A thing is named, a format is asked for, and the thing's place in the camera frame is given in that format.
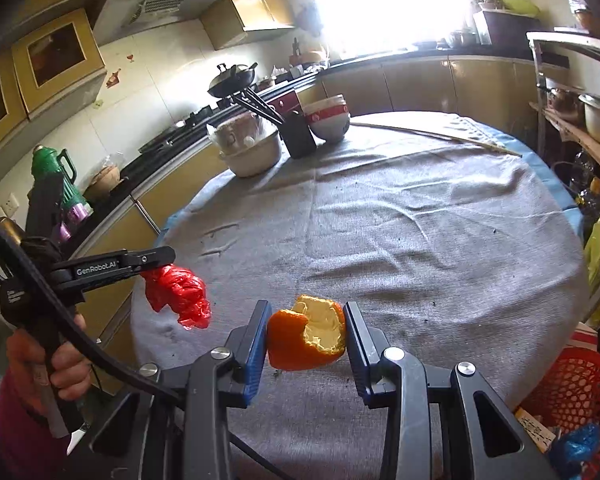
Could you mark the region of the person's left hand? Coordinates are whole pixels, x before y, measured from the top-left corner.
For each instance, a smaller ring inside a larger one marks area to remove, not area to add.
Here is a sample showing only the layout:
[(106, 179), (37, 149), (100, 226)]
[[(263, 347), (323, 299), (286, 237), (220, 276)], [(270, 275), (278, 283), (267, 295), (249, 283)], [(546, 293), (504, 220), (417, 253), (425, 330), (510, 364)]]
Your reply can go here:
[(46, 368), (50, 364), (48, 381), (62, 400), (79, 400), (91, 387), (91, 362), (70, 341), (61, 344), (49, 358), (26, 330), (18, 328), (7, 339), (6, 354), (20, 400), (40, 415), (45, 414), (46, 408), (34, 381), (35, 367)]

